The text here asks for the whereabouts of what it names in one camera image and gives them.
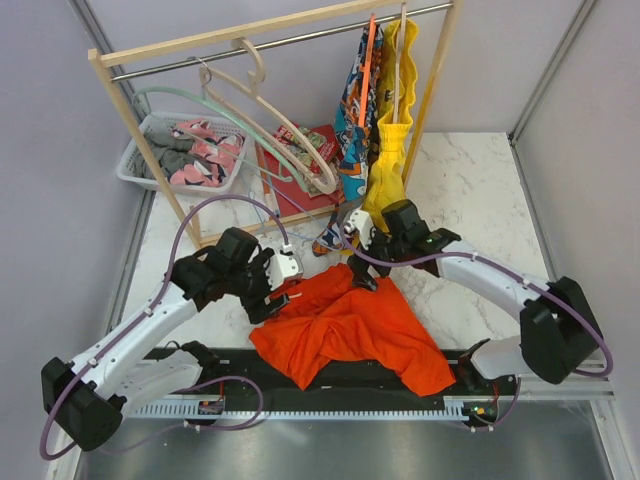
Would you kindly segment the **orange shorts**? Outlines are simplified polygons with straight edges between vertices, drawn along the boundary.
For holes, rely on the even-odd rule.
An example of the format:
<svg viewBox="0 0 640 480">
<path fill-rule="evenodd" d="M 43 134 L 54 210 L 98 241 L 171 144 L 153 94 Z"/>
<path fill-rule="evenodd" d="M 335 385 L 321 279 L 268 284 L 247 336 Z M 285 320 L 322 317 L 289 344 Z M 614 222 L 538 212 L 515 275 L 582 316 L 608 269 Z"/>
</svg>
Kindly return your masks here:
<svg viewBox="0 0 640 480">
<path fill-rule="evenodd" d="M 391 279 L 380 279 L 374 292 L 356 288 L 351 270 L 338 264 L 284 292 L 291 303 L 249 339 L 300 389 L 332 361 L 375 360 L 418 396 L 455 383 L 446 357 Z"/>
</svg>

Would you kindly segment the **blue wire hanger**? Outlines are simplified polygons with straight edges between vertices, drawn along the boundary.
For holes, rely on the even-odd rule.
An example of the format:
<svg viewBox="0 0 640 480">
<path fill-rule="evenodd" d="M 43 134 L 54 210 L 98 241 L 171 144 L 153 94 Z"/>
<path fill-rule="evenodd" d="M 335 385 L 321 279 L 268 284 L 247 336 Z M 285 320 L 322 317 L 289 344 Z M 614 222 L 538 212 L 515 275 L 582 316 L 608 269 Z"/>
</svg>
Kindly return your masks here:
<svg viewBox="0 0 640 480">
<path fill-rule="evenodd" d="M 296 183 L 265 179 L 248 167 L 241 171 L 240 180 L 242 192 L 277 214 L 291 239 L 310 244 L 324 229 L 333 206 L 310 200 Z"/>
</svg>

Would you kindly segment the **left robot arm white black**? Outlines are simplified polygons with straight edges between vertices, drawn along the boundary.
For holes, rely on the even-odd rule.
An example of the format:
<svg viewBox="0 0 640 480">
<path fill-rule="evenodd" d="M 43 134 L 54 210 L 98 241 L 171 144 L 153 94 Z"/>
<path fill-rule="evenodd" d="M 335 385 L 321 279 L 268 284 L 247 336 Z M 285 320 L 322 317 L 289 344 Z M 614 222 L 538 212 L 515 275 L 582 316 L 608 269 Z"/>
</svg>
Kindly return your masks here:
<svg viewBox="0 0 640 480">
<path fill-rule="evenodd" d="M 291 245 L 263 248 L 237 227 L 226 229 L 213 246 L 172 257 L 162 282 L 129 318 L 72 360 L 54 357 L 43 366 L 45 425 L 58 425 L 73 446 L 89 452 L 149 402 L 191 388 L 211 392 L 220 371 L 198 342 L 153 365 L 140 362 L 173 330 L 226 296 L 239 299 L 252 324 L 274 317 L 289 302 L 278 289 L 302 273 Z"/>
</svg>

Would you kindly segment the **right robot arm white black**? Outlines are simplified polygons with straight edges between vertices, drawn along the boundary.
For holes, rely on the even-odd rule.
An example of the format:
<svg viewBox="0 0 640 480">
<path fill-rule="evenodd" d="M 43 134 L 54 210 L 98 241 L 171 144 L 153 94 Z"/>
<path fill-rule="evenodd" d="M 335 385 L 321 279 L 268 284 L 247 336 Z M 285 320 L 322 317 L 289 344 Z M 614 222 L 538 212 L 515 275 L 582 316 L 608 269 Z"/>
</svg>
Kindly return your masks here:
<svg viewBox="0 0 640 480">
<path fill-rule="evenodd" d="M 517 335 L 480 340 L 460 355 L 457 377 L 465 391 L 481 393 L 498 378 L 522 374 L 557 385 L 572 373 L 582 374 L 581 364 L 605 350 L 575 280 L 545 280 L 489 259 L 458 234 L 430 229 L 408 199 L 384 208 L 382 219 L 377 227 L 370 213 L 353 209 L 342 220 L 342 239 L 357 241 L 348 261 L 355 286 L 375 291 L 392 269 L 411 266 L 473 291 L 519 325 Z"/>
</svg>

